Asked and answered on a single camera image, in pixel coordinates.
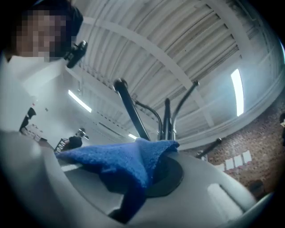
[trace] brick wall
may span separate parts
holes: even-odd
[[[285,151],[281,138],[283,129],[279,124],[282,112],[285,112],[285,90],[258,118],[224,138],[222,144],[208,154],[208,161],[213,165],[220,165],[226,159],[249,150],[252,156],[251,162],[225,172],[246,187],[252,181],[261,179],[265,190],[273,191],[285,166]],[[196,155],[205,147],[207,145],[182,151],[182,153]]]

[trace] towel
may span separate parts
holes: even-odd
[[[176,141],[150,142],[137,138],[132,143],[76,148],[61,152],[57,157],[72,159],[83,165],[93,165],[101,175],[111,173],[118,177],[131,178],[132,185],[124,195],[121,206],[126,212],[123,215],[124,220],[129,220],[145,201],[144,191],[152,185],[160,156],[177,152],[178,146]]]

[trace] blue towel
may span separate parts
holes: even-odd
[[[159,157],[163,153],[177,152],[176,141],[150,142],[137,138],[125,144],[89,146],[64,151],[58,158],[69,158],[81,164],[94,165],[99,174],[120,173],[131,177],[133,185],[125,195],[127,217],[132,217],[144,202],[144,191],[152,184]]]

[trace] ceiling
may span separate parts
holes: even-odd
[[[92,108],[90,124],[119,142],[127,142],[129,133],[138,134],[112,89],[116,78],[124,78],[132,98],[154,108],[162,118],[165,98],[174,111],[192,81],[200,82],[178,115],[176,137],[181,149],[244,127],[284,87],[278,38],[246,4],[85,0],[75,5],[84,14],[77,41],[86,40],[89,47],[81,62],[65,72],[72,76],[67,77],[70,90]],[[235,69],[244,89],[244,114],[239,117],[231,79]],[[155,117],[144,109],[138,113],[155,139]]]

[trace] red brick wall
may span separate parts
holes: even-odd
[[[208,161],[219,165],[249,150],[251,162],[225,172],[247,187],[252,181],[261,179],[265,190],[273,191],[285,166],[285,149],[281,138],[283,128],[279,124],[282,112],[285,112],[285,90],[258,118],[224,138],[222,144],[208,154]],[[195,155],[206,146],[182,152]]]

